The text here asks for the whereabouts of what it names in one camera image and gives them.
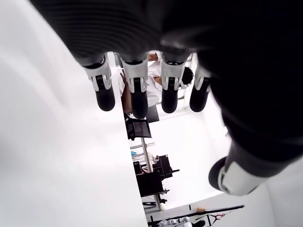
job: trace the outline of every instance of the metal stand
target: metal stand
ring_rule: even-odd
[[[154,146],[154,145],[155,145],[155,143],[146,144],[145,139],[141,138],[141,145],[130,147],[130,149],[143,148],[143,153],[142,154],[133,155],[132,157],[138,157],[138,156],[144,155],[147,170],[148,170],[149,173],[151,173],[152,167],[151,167],[150,159],[148,158],[147,147],[148,146]],[[154,196],[154,199],[155,199],[155,205],[144,208],[144,211],[145,211],[146,214],[160,211],[160,200],[159,200],[158,194],[153,195],[153,196]]]

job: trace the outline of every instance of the black fingertip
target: black fingertip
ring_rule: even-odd
[[[102,89],[96,91],[97,103],[101,110],[111,111],[115,107],[115,95],[113,87],[109,90]]]
[[[143,119],[147,115],[148,103],[146,92],[131,93],[132,112],[135,118]]]
[[[162,109],[166,113],[173,113],[178,105],[178,91],[162,90]]]
[[[221,158],[219,161],[217,161],[213,165],[213,167],[209,171],[208,181],[209,181],[210,185],[217,190],[220,190],[219,183],[218,183],[218,177],[219,177],[220,170],[225,165],[225,161],[226,161],[226,157]]]
[[[189,100],[190,109],[194,112],[202,111],[205,108],[208,93],[209,92],[202,89],[197,90],[194,86]]]

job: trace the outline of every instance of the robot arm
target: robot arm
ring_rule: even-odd
[[[286,27],[300,21],[285,13],[292,10],[286,1],[31,2],[85,68],[105,111],[115,105],[106,52],[123,59],[137,118],[147,113],[146,53],[162,52],[167,113],[176,109],[184,62],[198,53],[210,73],[198,67],[190,107],[203,110],[211,87],[233,140],[210,171],[213,187],[246,195],[302,156],[302,30]]]

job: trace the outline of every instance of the white wall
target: white wall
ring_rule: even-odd
[[[160,220],[163,218],[165,219],[188,213],[194,213],[197,208],[219,209],[238,205],[245,205],[245,208],[236,210],[226,215],[222,218],[222,220],[216,221],[214,226],[276,227],[267,186],[265,184],[261,185],[253,193],[247,196],[237,197],[224,193],[203,201],[191,203],[192,211],[189,211],[189,206],[186,205],[167,211],[148,214],[146,215],[146,218],[148,221],[150,221],[150,216],[152,215],[154,220]]]
[[[267,181],[277,227],[301,227],[303,159]]]
[[[146,143],[155,142],[156,145],[147,150],[154,156],[167,154],[171,167],[180,169],[162,182],[163,188],[170,189],[161,196],[168,200],[168,209],[221,193],[208,182],[209,170],[228,153],[230,145],[230,138],[223,133],[220,114],[210,95],[202,113],[194,113],[188,108],[150,124],[152,139],[146,139]],[[140,143],[140,140],[130,141],[130,146]],[[142,149],[133,151],[142,153]]]
[[[0,226],[146,226],[115,70],[107,113],[28,1],[0,2],[0,32]]]

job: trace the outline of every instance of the black hair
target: black hair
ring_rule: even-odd
[[[185,67],[182,77],[182,82],[184,85],[190,84],[190,82],[193,80],[194,74],[192,70],[189,67]]]

